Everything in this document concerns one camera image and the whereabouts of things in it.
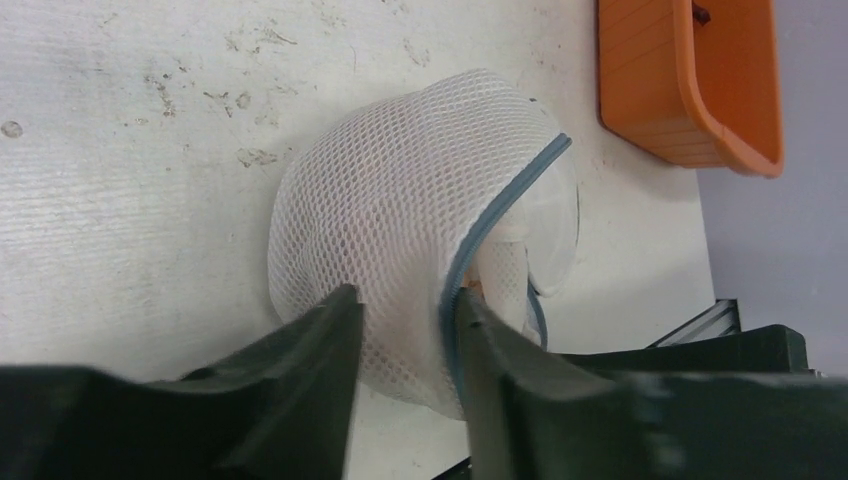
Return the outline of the orange plastic bin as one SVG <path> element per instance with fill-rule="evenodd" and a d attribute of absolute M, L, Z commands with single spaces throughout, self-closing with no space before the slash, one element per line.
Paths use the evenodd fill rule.
<path fill-rule="evenodd" d="M 774 2 L 600 1 L 596 19 L 607 130 L 685 168 L 783 173 Z"/>

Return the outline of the blue-trimmed mesh laundry bag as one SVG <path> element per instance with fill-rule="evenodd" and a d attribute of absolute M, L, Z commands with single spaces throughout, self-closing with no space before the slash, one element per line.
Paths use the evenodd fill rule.
<path fill-rule="evenodd" d="M 360 378 L 463 418 L 456 305 L 475 267 L 485 304 L 539 346 L 579 239 L 556 119 L 496 73 L 464 72 L 363 107 L 287 168 L 271 215 L 269 293 L 283 322 L 342 284 L 365 307 Z"/>

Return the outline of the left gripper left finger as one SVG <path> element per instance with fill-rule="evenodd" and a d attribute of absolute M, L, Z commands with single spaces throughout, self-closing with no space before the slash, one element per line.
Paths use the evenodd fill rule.
<path fill-rule="evenodd" d="M 83 366 L 1 370 L 5 479 L 339 479 L 364 308 L 342 285 L 184 377 Z"/>

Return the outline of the beige lace bra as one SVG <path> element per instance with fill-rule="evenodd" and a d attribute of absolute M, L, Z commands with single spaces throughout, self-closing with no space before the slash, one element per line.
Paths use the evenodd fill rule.
<path fill-rule="evenodd" d="M 471 289 L 480 298 L 485 298 L 485 293 L 479 273 L 475 267 L 470 267 L 464 274 L 463 286 Z"/>

